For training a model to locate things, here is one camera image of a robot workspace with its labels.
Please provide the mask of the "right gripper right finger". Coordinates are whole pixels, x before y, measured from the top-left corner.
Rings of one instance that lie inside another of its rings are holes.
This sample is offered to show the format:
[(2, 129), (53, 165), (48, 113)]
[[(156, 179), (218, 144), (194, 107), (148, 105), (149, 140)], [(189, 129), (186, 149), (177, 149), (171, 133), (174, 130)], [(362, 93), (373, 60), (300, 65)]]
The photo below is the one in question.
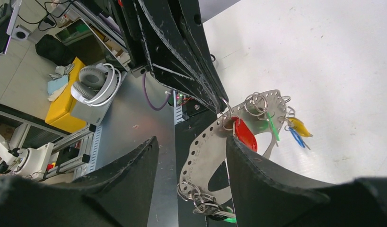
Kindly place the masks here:
[(387, 177), (331, 184), (260, 155), (227, 169), (240, 227), (387, 227)]

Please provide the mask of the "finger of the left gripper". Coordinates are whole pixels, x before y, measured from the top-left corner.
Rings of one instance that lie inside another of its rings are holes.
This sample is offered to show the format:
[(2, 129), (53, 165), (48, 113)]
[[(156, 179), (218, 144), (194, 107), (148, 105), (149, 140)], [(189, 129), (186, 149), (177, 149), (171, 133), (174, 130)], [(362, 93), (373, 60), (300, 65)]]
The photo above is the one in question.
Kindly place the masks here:
[(133, 1), (141, 30), (141, 41), (153, 77), (160, 84), (188, 95), (214, 113), (225, 110), (212, 91), (200, 88), (196, 93), (190, 83), (202, 80), (194, 55), (172, 16), (168, 0)]
[(228, 101), (228, 95), (212, 62), (213, 57), (203, 28), (199, 1), (169, 0), (168, 4), (182, 39), (190, 48), (201, 71), (202, 80), (194, 78), (190, 84), (196, 93), (200, 88), (208, 88), (219, 103), (224, 103), (222, 99)]

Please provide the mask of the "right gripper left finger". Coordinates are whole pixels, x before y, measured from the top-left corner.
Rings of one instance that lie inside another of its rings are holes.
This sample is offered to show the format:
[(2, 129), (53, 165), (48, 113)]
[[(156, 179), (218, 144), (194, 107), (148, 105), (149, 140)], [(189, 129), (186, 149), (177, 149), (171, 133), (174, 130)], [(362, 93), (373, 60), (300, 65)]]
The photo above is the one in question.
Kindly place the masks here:
[(0, 176), (0, 227), (145, 227), (158, 155), (152, 137), (70, 183)]

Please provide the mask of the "red tagged key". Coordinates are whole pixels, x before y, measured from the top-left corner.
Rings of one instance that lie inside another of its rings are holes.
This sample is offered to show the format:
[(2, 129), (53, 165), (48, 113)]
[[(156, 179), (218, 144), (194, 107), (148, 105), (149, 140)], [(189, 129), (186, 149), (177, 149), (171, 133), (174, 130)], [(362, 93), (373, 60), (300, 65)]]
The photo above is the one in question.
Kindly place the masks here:
[(233, 136), (250, 148), (253, 152), (257, 152), (257, 141), (254, 134), (250, 131), (247, 124), (239, 117), (232, 117), (233, 120)]

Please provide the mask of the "keyring with keys bunch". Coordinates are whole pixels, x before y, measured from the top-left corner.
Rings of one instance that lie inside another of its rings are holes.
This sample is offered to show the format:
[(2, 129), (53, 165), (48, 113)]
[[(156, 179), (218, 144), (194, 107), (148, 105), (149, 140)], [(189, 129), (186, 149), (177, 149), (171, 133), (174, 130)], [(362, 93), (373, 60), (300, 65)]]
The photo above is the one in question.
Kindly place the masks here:
[[(311, 136), (304, 123), (296, 117), (295, 110), (288, 106), (289, 96), (282, 96), (278, 90), (270, 90), (262, 93), (255, 92), (246, 97), (244, 102), (235, 107), (230, 107), (221, 119), (221, 126), (228, 132), (226, 139), (225, 163), (242, 167), (250, 157), (257, 157), (258, 152), (253, 152), (240, 140), (233, 136), (233, 120), (236, 116), (244, 120), (250, 131), (256, 135), (269, 133), (271, 142), (266, 151), (260, 155), (260, 159), (268, 159), (271, 151), (279, 141), (281, 130), (289, 131), (296, 142), (303, 148), (307, 147), (304, 138)], [(216, 221), (236, 222), (234, 210), (225, 208), (215, 202), (205, 201), (200, 204), (206, 217)]]

